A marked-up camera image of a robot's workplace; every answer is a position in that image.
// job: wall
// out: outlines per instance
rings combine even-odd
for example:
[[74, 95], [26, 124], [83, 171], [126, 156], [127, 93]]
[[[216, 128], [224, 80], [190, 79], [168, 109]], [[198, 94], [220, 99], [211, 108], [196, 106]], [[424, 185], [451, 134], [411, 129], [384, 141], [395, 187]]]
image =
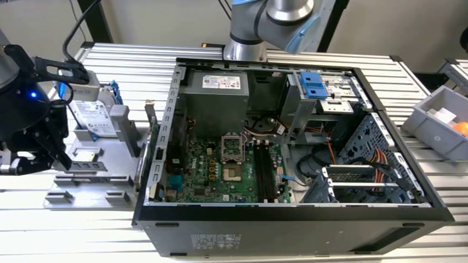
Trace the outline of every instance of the wall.
[[468, 57], [467, 14], [467, 0], [351, 0], [328, 52], [399, 55], [414, 71], [436, 71], [444, 58]]
[[200, 46], [224, 44], [230, 19], [218, 0], [106, 0], [110, 29], [126, 44]]
[[[78, 1], [72, 0], [78, 17], [82, 15]], [[75, 25], [71, 3], [67, 0], [20, 0], [0, 4], [0, 28], [12, 44], [19, 44], [30, 56], [63, 60], [63, 41]], [[87, 39], [92, 40], [86, 23], [82, 26]], [[76, 54], [84, 37], [78, 31], [70, 45]]]

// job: green circuit board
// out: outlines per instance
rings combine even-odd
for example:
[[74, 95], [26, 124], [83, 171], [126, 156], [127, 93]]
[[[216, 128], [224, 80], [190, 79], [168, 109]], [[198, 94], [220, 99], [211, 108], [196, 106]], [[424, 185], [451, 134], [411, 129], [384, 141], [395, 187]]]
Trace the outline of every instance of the green circuit board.
[[[270, 156], [272, 163], [272, 176], [275, 192], [279, 191], [278, 167], [284, 170], [284, 163], [280, 161], [280, 146], [270, 145]], [[255, 175], [254, 144], [246, 145], [244, 161], [239, 164], [222, 163], [222, 141], [192, 141], [188, 147], [187, 168], [183, 175], [183, 190], [176, 196], [166, 197], [168, 202], [230, 202], [230, 203], [258, 203], [258, 178]], [[227, 173], [231, 167], [240, 169]], [[288, 183], [280, 183], [284, 192], [276, 195], [279, 203], [290, 203]]]

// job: blue clip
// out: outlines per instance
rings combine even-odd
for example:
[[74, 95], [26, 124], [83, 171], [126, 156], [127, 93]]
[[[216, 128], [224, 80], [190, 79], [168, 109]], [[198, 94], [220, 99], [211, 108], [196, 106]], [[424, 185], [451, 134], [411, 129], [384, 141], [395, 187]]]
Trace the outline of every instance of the blue clip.
[[124, 101], [123, 101], [123, 97], [120, 96], [120, 88], [119, 88], [118, 82], [112, 80], [110, 86], [111, 86], [111, 88], [112, 88], [112, 90], [115, 92], [115, 102], [116, 102], [116, 104], [123, 105]]
[[286, 174], [282, 174], [280, 177], [282, 177], [282, 179], [287, 179], [287, 180], [291, 180], [291, 181], [296, 180], [296, 178], [294, 178], [294, 176], [287, 176]]
[[319, 73], [302, 72], [299, 81], [306, 89], [306, 97], [308, 99], [326, 99], [328, 97]]

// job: ram slot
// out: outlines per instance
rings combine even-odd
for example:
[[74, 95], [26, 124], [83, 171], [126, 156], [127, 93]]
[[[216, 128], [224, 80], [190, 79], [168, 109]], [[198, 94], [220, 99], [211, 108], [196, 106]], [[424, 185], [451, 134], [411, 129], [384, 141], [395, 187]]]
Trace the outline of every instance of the ram slot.
[[254, 146], [254, 161], [255, 174], [258, 177], [259, 202], [263, 203], [266, 200], [274, 202], [276, 198], [274, 166], [271, 163], [268, 145], [260, 144]]

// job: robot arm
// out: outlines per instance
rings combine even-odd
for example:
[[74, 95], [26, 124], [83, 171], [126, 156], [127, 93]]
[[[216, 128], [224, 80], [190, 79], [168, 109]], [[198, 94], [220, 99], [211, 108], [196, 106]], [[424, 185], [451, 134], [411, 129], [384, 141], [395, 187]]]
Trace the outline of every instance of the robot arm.
[[314, 0], [234, 0], [224, 59], [267, 61], [264, 42], [288, 53], [307, 48], [320, 24]]
[[[51, 101], [38, 85], [44, 81], [87, 84], [87, 71], [79, 62], [59, 62], [28, 57], [11, 45], [0, 31], [0, 175], [36, 173], [58, 161], [70, 169], [63, 139], [68, 136], [67, 105], [71, 98]], [[48, 72], [48, 67], [71, 76]], [[30, 152], [35, 158], [18, 156]]]

